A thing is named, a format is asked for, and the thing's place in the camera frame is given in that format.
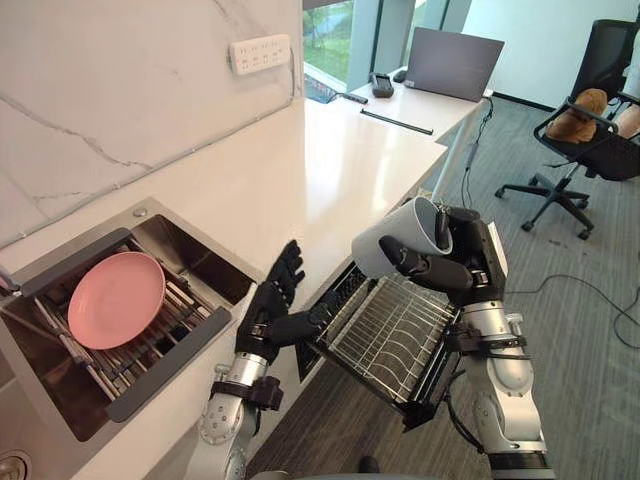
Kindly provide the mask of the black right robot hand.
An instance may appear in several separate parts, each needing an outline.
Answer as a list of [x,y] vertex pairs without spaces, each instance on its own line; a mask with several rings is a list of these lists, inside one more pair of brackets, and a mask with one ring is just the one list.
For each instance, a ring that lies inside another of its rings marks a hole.
[[445,293],[458,307],[502,301],[506,274],[488,225],[472,209],[446,206],[442,212],[452,235],[449,254],[419,253],[385,235],[379,240],[384,255],[411,282]]

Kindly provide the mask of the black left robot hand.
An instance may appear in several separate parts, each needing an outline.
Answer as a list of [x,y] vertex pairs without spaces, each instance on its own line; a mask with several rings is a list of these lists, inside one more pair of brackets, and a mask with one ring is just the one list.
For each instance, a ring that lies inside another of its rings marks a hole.
[[273,363],[282,347],[318,337],[337,312],[330,293],[308,310],[289,311],[296,288],[305,278],[301,248],[289,241],[258,285],[236,332],[234,351],[256,355]]

